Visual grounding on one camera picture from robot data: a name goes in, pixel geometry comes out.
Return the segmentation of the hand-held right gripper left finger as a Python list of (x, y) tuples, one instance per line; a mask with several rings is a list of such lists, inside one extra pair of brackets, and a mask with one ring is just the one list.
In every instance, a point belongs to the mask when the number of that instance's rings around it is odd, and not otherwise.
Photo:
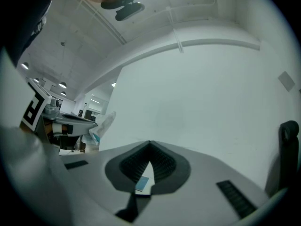
[(63, 222), (71, 226), (149, 226), (149, 196), (135, 194), (136, 180), (119, 168), (120, 162), (148, 147), (138, 142), (92, 154), (60, 156), (50, 152), (50, 166), (66, 202)]

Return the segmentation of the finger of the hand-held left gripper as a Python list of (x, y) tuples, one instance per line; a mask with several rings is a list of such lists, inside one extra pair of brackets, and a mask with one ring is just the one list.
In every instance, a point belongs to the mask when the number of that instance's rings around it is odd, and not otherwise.
[(61, 121), (84, 121), (84, 122), (93, 122), (91, 120), (79, 117), (77, 115), (72, 115), (72, 114), (60, 114), (60, 120)]
[(67, 127), (67, 131), (63, 132), (63, 135), (65, 136), (81, 136), (89, 134), (90, 129), (97, 127), (95, 122), (83, 118), (81, 120), (68, 118), (56, 119), (55, 123), (65, 125)]

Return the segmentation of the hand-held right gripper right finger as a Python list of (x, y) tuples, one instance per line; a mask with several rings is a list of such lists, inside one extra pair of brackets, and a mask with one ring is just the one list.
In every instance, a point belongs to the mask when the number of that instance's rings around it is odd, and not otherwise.
[[(153, 195), (135, 226), (259, 226), (275, 209), (285, 190), (268, 197), (263, 189), (221, 160), (172, 144), (162, 146), (188, 160), (188, 180), (172, 194)], [(230, 181), (256, 210), (241, 219), (218, 187)]]

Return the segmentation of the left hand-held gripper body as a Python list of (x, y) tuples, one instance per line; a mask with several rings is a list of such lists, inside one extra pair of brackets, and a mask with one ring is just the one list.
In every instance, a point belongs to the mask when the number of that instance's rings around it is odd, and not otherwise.
[(23, 115), (21, 128), (33, 133), (43, 143), (62, 147), (61, 134), (55, 135), (50, 129), (60, 114), (59, 99), (50, 95), (32, 78), (27, 78), (26, 83), (35, 95)]

